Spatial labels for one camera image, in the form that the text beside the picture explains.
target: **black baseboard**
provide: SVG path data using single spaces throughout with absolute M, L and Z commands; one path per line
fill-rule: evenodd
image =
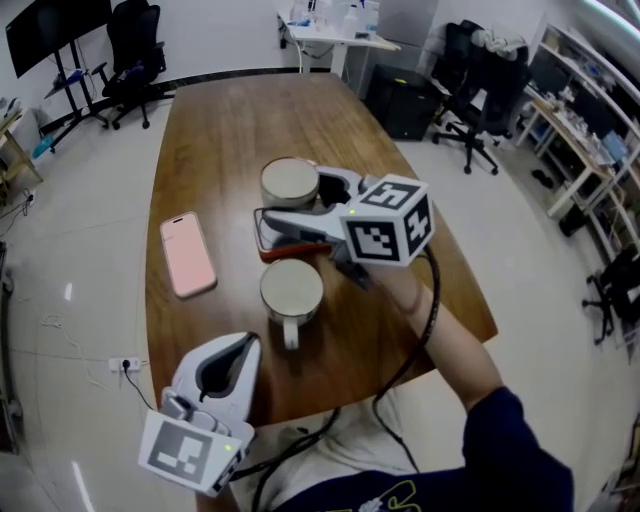
M 330 70 L 327 68 L 312 68 L 312 73 L 328 73 Z M 278 73 L 297 73 L 297 67 L 289 67 L 289 68 L 258 68 L 258 69 L 238 69 L 235 71 L 220 71 L 218 73 L 206 73 L 204 75 L 194 75 L 188 76 L 186 78 L 177 78 L 175 80 L 167 80 L 166 82 L 160 82 L 154 84 L 152 87 L 158 91 L 158 93 L 166 93 L 169 91 L 175 91 L 180 87 L 185 87 L 187 85 L 201 84 L 203 82 L 212 82 L 213 80 L 225 80 L 227 78 L 238 78 L 243 76 L 256 76 L 256 75 L 275 75 Z M 115 107 L 118 105 L 118 102 L 114 101 L 112 98 L 105 98 L 100 101 L 96 101 L 93 106 L 97 112 L 105 110 L 107 108 Z M 40 128 L 40 131 L 47 135 L 52 133 L 60 128 L 62 128 L 65 123 L 71 121 L 74 117 L 73 112 L 66 114 L 55 121 L 50 122 L 49 124 Z

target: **mug handle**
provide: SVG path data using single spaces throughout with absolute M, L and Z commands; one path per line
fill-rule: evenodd
M 284 327 L 284 345 L 287 350 L 298 350 L 298 323 L 294 318 L 285 318 L 282 323 Z

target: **office chair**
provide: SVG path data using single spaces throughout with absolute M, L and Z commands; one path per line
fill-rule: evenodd
M 460 25 L 448 23 L 445 27 L 444 55 L 438 58 L 431 76 L 451 94 L 455 94 L 464 82 L 469 67 L 471 35 L 476 30 L 482 30 L 482 27 L 468 20 Z
M 156 42 L 160 7 L 149 6 L 147 0 L 126 0 L 113 10 L 107 24 L 107 33 L 113 47 L 114 76 L 107 80 L 100 64 L 91 73 L 100 74 L 104 82 L 102 95 L 113 98 L 120 114 L 111 123 L 115 130 L 120 128 L 120 120 L 132 110 L 140 107 L 144 122 L 142 128 L 149 128 L 146 104 L 162 99 L 173 99 L 173 95 L 163 94 L 151 83 L 167 69 L 164 58 L 164 42 Z
M 456 124 L 448 123 L 446 130 L 453 130 L 455 134 L 438 132 L 432 136 L 434 144 L 439 144 L 442 139 L 464 142 L 466 174 L 471 173 L 474 150 L 493 166 L 491 174 L 498 174 L 496 162 L 487 153 L 479 137 L 484 132 L 493 136 L 511 136 L 509 129 L 513 126 L 514 112 L 522 108 L 524 88 L 531 77 L 527 66 L 528 56 L 528 49 L 523 47 L 518 51 L 515 61 L 508 61 L 484 48 L 471 45 L 465 80 L 445 106 L 445 111 L 453 112 L 468 129 L 465 132 Z M 487 92 L 482 110 L 471 104 L 480 89 Z
M 613 311 L 623 322 L 634 324 L 640 320 L 640 297 L 632 300 L 629 291 L 640 286 L 640 258 L 635 248 L 624 249 L 601 274 L 587 278 L 598 292 L 599 301 L 583 300 L 582 307 L 596 307 L 602 311 L 602 333 L 595 339 L 599 345 L 613 333 Z

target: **white floor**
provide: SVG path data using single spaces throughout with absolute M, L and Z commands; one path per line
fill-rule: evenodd
M 146 131 L 136 119 L 118 132 L 89 122 L 39 162 L 43 184 L 23 180 L 36 203 L 6 239 L 16 280 L 11 362 L 26 445 L 24 460 L 0 458 L 3 512 L 194 508 L 190 493 L 137 467 L 144 405 L 106 363 L 148 361 L 147 216 L 169 108 L 158 107 Z M 465 175 L 463 152 L 446 144 L 399 147 L 431 185 L 485 293 L 499 329 L 490 352 L 543 446 L 574 470 L 576 510 L 585 510 L 624 458 L 640 389 L 637 363 L 610 340 L 594 347 L 594 322 L 580 307 L 584 279 L 601 265 L 589 235 L 562 237 L 535 194 L 514 183 L 511 175 L 531 168 L 513 150 L 504 156 L 516 165 L 493 177 L 478 165 Z M 11 218 L 0 221 L 0 233 Z M 88 381 L 64 331 L 41 325 L 47 315 L 62 316 L 106 390 Z M 139 382 L 153 399 L 148 364 Z M 420 466 L 461 464 L 464 414 L 439 375 L 408 383 L 400 397 Z

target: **beige pants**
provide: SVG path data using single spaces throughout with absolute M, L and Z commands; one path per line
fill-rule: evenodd
M 287 500 L 326 480 L 355 475 L 362 471 L 383 471 L 391 475 L 414 473 L 404 450 L 384 431 L 371 410 L 372 399 L 343 407 L 331 430 L 313 447 L 284 462 L 269 478 L 260 500 L 260 510 L 275 510 Z M 380 401 L 378 411 L 385 423 L 402 435 L 395 406 L 395 390 Z M 251 454 L 243 467 L 250 467 L 282 453 L 304 434 L 304 427 L 319 429 L 331 413 L 259 429 Z M 233 484 L 242 511 L 251 510 L 251 501 L 262 473 Z

